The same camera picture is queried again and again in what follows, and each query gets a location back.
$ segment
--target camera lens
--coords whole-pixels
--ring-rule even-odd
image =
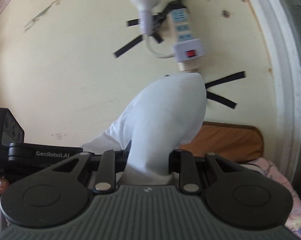
[[[21,142],[23,139],[23,134],[21,132],[18,133],[18,140]]]
[[[9,129],[9,127],[10,127],[10,118],[9,118],[9,116],[6,116],[5,126],[6,126],[7,129]]]
[[[17,136],[17,126],[15,123],[12,124],[12,136],[14,138]]]

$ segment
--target white power strip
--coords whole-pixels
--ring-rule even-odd
[[[198,58],[204,56],[200,39],[194,39],[189,23],[187,9],[176,9],[168,15],[169,27],[176,44],[174,56],[180,71],[192,71],[200,68]]]

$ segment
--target ridged gray surface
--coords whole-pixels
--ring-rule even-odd
[[[265,231],[230,227],[205,208],[198,197],[174,186],[120,186],[96,196],[71,222],[49,229],[10,226],[0,240],[297,240],[284,226]]]

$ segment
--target peeling paint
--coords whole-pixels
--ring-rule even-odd
[[[267,72],[270,73],[271,75],[273,75],[273,70],[271,67],[268,68]]]
[[[26,31],[28,31],[31,27],[33,27],[36,22],[38,22],[40,20],[40,18],[45,15],[48,10],[54,5],[60,5],[60,0],[55,0],[54,2],[52,2],[44,11],[40,12],[37,16],[35,16],[34,18],[32,18],[26,25],[25,25],[25,30],[24,33]]]
[[[51,135],[52,137],[54,137],[54,139],[56,140],[63,140],[65,138],[65,136],[67,136],[67,134],[65,133],[64,135],[61,133],[55,133]]]
[[[230,14],[229,11],[223,10],[223,11],[222,11],[222,16],[223,16],[224,18],[229,18],[229,17],[231,16],[231,14]]]

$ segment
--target red switch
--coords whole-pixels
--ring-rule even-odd
[[[186,52],[187,57],[195,57],[196,56],[196,50],[189,50]]]

